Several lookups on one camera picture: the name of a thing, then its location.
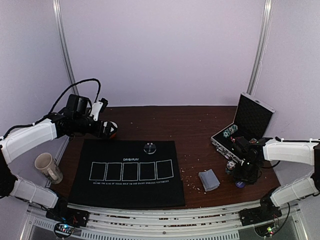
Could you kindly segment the right arm base board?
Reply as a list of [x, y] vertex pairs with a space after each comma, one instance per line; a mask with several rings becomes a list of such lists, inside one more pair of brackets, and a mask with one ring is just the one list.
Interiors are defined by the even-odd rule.
[[239, 218], [243, 227], [270, 221], [275, 217], [282, 216], [280, 207], [275, 206], [269, 196], [263, 197], [259, 203], [260, 206], [258, 207], [246, 208], [239, 212]]

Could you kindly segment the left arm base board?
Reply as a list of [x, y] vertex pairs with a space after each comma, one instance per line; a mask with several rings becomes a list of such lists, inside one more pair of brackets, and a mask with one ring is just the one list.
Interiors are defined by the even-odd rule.
[[53, 227], [53, 233], [60, 239], [70, 237], [80, 227], [86, 227], [90, 213], [86, 210], [68, 207], [65, 198], [59, 198], [53, 208], [41, 207], [46, 211], [46, 217], [57, 221]]

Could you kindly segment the deck of playing cards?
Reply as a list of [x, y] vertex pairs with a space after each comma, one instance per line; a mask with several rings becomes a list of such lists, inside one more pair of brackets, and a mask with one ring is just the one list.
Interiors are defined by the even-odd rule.
[[209, 192], [220, 186], [220, 181], [212, 169], [199, 172], [198, 177], [203, 185], [204, 191]]

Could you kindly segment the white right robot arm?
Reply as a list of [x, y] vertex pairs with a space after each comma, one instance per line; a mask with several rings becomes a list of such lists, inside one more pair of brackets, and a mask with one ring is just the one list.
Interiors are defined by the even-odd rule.
[[240, 153], [241, 162], [235, 164], [232, 175], [236, 181], [254, 184], [260, 175], [265, 161], [285, 161], [302, 163], [314, 167], [314, 171], [290, 184], [281, 186], [261, 199], [256, 210], [259, 220], [268, 220], [276, 208], [291, 201], [320, 193], [320, 141], [285, 140], [279, 137], [266, 137], [256, 143], [233, 143], [233, 149]]

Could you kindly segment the poker chip stack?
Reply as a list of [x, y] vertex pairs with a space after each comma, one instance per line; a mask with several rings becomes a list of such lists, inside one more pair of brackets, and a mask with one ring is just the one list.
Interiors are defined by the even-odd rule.
[[236, 167], [236, 162], [233, 160], [229, 160], [225, 166], [225, 173], [230, 175]]

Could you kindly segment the purple small blind button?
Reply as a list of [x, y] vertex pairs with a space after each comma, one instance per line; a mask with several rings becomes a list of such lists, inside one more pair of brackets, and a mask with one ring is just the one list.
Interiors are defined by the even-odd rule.
[[235, 185], [237, 188], [244, 188], [246, 186], [246, 183], [243, 181], [236, 181]]

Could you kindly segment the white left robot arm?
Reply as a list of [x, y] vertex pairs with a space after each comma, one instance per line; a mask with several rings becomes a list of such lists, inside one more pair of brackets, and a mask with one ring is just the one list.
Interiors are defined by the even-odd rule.
[[52, 209], [61, 222], [72, 218], [72, 211], [63, 203], [61, 197], [48, 188], [42, 187], [14, 175], [9, 164], [29, 150], [54, 139], [74, 134], [91, 134], [100, 139], [113, 138], [118, 125], [113, 121], [103, 121], [95, 116], [67, 117], [51, 113], [38, 123], [20, 128], [0, 138], [0, 196], [13, 196], [30, 203]]

